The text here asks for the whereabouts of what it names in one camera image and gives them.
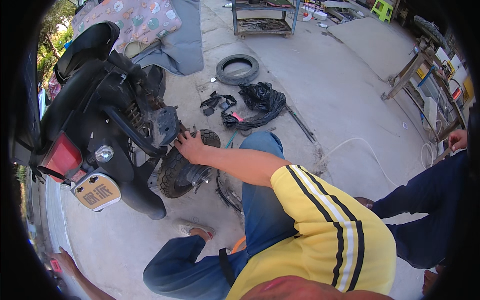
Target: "tire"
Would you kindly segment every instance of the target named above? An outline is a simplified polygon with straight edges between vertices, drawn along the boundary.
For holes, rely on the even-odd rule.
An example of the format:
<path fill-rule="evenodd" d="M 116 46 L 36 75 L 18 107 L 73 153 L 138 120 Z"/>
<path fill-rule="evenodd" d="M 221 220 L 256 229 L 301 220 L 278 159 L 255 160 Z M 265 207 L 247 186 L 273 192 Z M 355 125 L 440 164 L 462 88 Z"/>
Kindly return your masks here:
<path fill-rule="evenodd" d="M 215 132 L 209 129 L 201 129 L 200 133 L 205 145 L 220 148 L 220 138 Z M 178 198 L 193 188 L 191 184 L 180 186 L 177 183 L 178 175 L 188 164 L 188 160 L 180 154 L 176 147 L 173 147 L 162 159 L 157 184 L 165 197 L 170 199 Z"/>
<path fill-rule="evenodd" d="M 252 68 L 247 73 L 240 76 L 231 76 L 223 71 L 227 65 L 238 61 L 247 62 Z M 225 57 L 218 63 L 216 66 L 216 77 L 220 82 L 229 85 L 247 84 L 257 78 L 259 69 L 260 66 L 258 61 L 253 57 L 244 54 L 235 54 Z"/>
<path fill-rule="evenodd" d="M 430 38 L 432 38 L 433 43 L 436 46 L 442 47 L 445 51 L 449 49 L 447 41 L 444 36 L 438 31 L 438 29 L 427 20 L 423 19 L 420 16 L 414 16 L 413 22 Z"/>

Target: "jeans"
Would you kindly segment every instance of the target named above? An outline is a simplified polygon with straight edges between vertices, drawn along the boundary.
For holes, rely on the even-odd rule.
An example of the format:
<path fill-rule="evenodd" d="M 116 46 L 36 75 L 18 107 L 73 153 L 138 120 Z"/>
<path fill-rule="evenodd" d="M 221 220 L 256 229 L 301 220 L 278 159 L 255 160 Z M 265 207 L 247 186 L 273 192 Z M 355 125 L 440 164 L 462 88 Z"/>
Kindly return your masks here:
<path fill-rule="evenodd" d="M 270 132 L 254 132 L 240 148 L 269 152 L 284 158 L 282 143 Z M 271 188 L 243 183 L 247 248 L 228 255 L 237 277 L 248 260 L 274 244 L 294 236 L 294 220 L 285 213 Z M 144 270 L 144 283 L 156 294 L 178 299 L 224 299 L 230 286 L 217 255 L 195 262 L 205 246 L 198 235 L 169 240 Z"/>
<path fill-rule="evenodd" d="M 429 269 L 445 258 L 455 223 L 457 204 L 468 184 L 466 151 L 440 161 L 373 204 L 380 218 L 401 213 L 428 213 L 400 225 L 387 224 L 397 256 L 414 268 Z"/>

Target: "pink tag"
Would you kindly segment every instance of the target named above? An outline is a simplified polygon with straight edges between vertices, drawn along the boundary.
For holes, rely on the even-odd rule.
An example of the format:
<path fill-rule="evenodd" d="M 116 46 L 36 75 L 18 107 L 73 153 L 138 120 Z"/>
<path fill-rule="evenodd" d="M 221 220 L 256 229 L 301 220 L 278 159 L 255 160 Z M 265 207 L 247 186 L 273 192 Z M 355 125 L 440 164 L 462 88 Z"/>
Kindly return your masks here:
<path fill-rule="evenodd" d="M 232 114 L 232 116 L 234 116 L 235 118 L 237 118 L 237 120 L 238 120 L 239 122 L 245 121 L 245 119 L 244 119 L 244 118 L 241 118 L 239 115 L 237 115 L 236 112 L 234 112 L 234 113 Z"/>

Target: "hand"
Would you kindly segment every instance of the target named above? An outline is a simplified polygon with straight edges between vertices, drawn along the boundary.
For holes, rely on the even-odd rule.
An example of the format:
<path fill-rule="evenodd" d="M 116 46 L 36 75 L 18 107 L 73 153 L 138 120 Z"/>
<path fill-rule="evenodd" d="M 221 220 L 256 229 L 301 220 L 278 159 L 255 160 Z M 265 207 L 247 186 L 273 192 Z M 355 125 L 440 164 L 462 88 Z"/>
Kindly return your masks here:
<path fill-rule="evenodd" d="M 71 276 L 76 276 L 79 272 L 77 265 L 73 261 L 73 258 L 62 247 L 59 247 L 60 253 L 49 253 L 46 255 L 50 258 L 56 259 L 62 271 Z"/>
<path fill-rule="evenodd" d="M 452 151 L 467 147 L 467 130 L 457 129 L 448 136 L 448 147 Z"/>
<path fill-rule="evenodd" d="M 437 271 L 437 273 L 431 272 L 430 270 L 425 270 L 423 275 L 423 287 L 421 288 L 423 295 L 425 295 L 432 288 L 433 284 L 443 270 L 444 266 L 439 264 L 435 266 L 435 271 Z"/>
<path fill-rule="evenodd" d="M 204 155 L 203 151 L 208 146 L 202 142 L 200 131 L 197 131 L 195 137 L 192 137 L 190 132 L 186 131 L 185 137 L 180 133 L 177 136 L 178 139 L 173 144 L 191 164 L 201 165 L 201 159 Z"/>

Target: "yellow shirt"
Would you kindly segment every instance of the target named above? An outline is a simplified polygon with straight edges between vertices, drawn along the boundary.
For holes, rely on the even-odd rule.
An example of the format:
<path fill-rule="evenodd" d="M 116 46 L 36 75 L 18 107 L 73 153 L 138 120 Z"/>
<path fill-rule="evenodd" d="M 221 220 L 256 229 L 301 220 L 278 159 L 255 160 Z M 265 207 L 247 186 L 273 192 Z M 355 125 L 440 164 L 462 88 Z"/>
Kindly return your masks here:
<path fill-rule="evenodd" d="M 254 255 L 227 300 L 240 299 L 256 285 L 286 275 L 331 284 L 341 292 L 363 289 L 388 294 L 395 276 L 396 246 L 377 215 L 301 166 L 281 167 L 271 183 L 301 236 Z"/>

